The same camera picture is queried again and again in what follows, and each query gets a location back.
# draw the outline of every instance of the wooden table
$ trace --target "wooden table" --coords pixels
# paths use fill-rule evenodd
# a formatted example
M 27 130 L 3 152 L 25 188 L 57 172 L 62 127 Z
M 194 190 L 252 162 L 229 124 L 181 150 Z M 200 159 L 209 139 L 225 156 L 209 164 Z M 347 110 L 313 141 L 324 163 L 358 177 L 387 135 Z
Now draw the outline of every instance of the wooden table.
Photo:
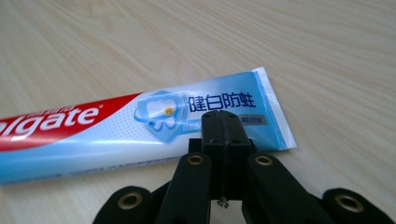
M 353 189 L 396 220 L 394 1 L 0 1 L 0 117 L 264 66 L 317 196 Z M 1 223 L 90 223 L 176 163 L 0 188 Z M 243 223 L 213 204 L 212 223 Z

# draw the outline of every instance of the wood grain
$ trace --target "wood grain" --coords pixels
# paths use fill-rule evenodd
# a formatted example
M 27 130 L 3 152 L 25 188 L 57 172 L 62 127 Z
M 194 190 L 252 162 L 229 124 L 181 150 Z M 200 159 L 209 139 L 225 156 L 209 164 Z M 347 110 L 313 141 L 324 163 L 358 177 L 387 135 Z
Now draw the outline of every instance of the wood grain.
M 264 66 L 309 192 L 353 189 L 396 220 L 394 1 L 0 1 L 0 117 Z M 0 188 L 2 223 L 90 223 L 175 163 Z M 239 204 L 212 223 L 241 223 Z

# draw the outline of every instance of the red label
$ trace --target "red label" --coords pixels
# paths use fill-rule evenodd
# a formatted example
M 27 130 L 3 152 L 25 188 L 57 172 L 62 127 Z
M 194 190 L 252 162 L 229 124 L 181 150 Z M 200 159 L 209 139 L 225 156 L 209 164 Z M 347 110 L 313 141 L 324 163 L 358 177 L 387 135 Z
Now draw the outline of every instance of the red label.
M 108 118 L 138 95 L 0 120 L 0 152 L 44 146 L 80 133 Z

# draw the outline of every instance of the brass grommet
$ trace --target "brass grommet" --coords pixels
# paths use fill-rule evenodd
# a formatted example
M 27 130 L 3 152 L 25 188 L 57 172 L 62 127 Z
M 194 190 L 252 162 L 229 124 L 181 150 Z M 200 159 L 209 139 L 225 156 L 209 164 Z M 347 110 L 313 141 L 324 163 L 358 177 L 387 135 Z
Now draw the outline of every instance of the brass grommet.
M 204 157 L 197 155 L 190 156 L 187 158 L 187 162 L 191 165 L 199 165 L 204 162 Z
M 341 207 L 350 212 L 360 213 L 364 210 L 364 206 L 361 202 L 346 194 L 338 194 L 334 199 Z
M 255 161 L 260 165 L 271 165 L 272 164 L 271 158 L 266 157 L 266 156 L 257 156 Z
M 130 193 L 124 194 L 119 199 L 119 208 L 123 210 L 136 208 L 143 201 L 143 197 L 139 192 L 132 191 Z

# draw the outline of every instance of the toothpaste tube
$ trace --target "toothpaste tube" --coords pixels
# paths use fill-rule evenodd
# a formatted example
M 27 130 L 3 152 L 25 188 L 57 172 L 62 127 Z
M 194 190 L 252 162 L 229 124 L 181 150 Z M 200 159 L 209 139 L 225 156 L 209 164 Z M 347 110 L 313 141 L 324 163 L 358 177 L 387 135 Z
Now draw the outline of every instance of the toothpaste tube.
M 0 184 L 173 161 L 201 116 L 239 116 L 258 150 L 295 147 L 263 68 L 0 120 Z

